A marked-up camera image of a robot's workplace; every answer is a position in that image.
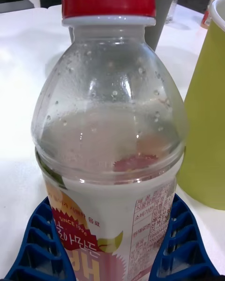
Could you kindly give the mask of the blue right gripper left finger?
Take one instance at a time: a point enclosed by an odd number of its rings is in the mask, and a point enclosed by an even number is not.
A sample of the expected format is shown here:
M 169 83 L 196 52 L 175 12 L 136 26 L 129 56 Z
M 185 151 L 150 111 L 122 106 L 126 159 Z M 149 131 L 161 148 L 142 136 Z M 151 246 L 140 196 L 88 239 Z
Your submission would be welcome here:
M 6 281 L 75 281 L 60 243 L 48 198 L 31 215 L 16 260 Z

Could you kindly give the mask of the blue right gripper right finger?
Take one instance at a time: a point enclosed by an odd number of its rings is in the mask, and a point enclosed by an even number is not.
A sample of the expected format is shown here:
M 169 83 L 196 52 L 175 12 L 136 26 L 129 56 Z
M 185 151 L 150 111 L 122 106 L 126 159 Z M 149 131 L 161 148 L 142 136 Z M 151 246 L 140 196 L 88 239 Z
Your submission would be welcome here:
M 196 219 L 176 194 L 161 247 L 150 272 L 150 281 L 205 281 L 219 276 L 202 241 Z

